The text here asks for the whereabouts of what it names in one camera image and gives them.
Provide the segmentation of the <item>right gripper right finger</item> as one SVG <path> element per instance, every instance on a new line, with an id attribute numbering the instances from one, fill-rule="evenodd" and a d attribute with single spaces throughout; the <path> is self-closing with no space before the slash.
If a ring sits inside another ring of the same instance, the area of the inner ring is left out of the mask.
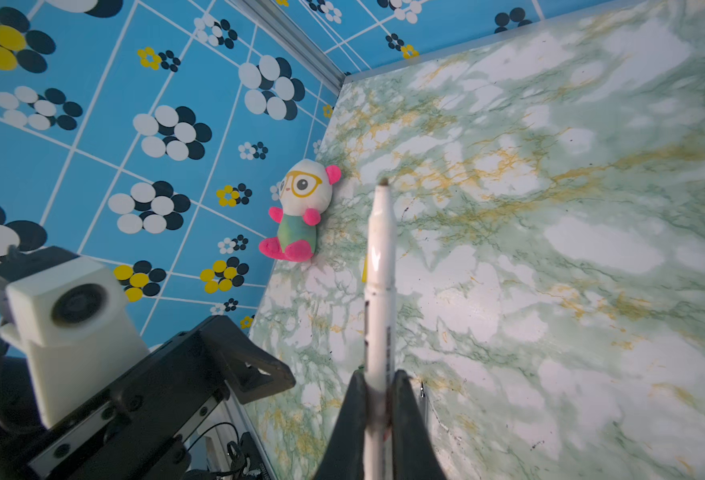
<path id="1" fill-rule="evenodd" d="M 391 388 L 392 470 L 395 480 L 446 480 L 420 414 L 410 379 L 394 374 Z"/>

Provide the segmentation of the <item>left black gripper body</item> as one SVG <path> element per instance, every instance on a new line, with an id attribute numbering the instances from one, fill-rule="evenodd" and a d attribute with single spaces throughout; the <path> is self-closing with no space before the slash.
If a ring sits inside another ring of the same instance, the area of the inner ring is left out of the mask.
<path id="1" fill-rule="evenodd" d="M 8 448 L 4 478 L 186 478 L 186 441 L 230 395 L 208 333 L 174 336 L 56 426 Z"/>

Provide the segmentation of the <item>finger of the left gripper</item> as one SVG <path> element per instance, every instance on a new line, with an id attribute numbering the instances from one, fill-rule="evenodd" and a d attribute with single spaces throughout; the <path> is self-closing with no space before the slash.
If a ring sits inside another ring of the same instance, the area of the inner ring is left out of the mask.
<path id="1" fill-rule="evenodd" d="M 240 404 L 268 398 L 296 386 L 292 370 L 252 343 L 230 318 L 212 316 L 200 325 L 198 334 Z"/>

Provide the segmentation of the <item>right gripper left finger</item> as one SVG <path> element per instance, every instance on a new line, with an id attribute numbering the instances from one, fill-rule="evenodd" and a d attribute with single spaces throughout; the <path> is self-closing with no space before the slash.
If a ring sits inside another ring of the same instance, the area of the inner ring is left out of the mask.
<path id="1" fill-rule="evenodd" d="M 364 374 L 350 378 L 340 414 L 314 480 L 364 480 L 363 454 L 367 398 Z"/>

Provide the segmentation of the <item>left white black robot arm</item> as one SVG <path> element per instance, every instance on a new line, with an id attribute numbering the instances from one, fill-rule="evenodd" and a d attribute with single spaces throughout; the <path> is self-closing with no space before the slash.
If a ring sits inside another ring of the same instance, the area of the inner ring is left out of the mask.
<path id="1" fill-rule="evenodd" d="M 180 332 L 46 427 L 24 360 L 0 360 L 0 479 L 180 479 L 218 404 L 292 389 L 290 368 L 230 318 Z"/>

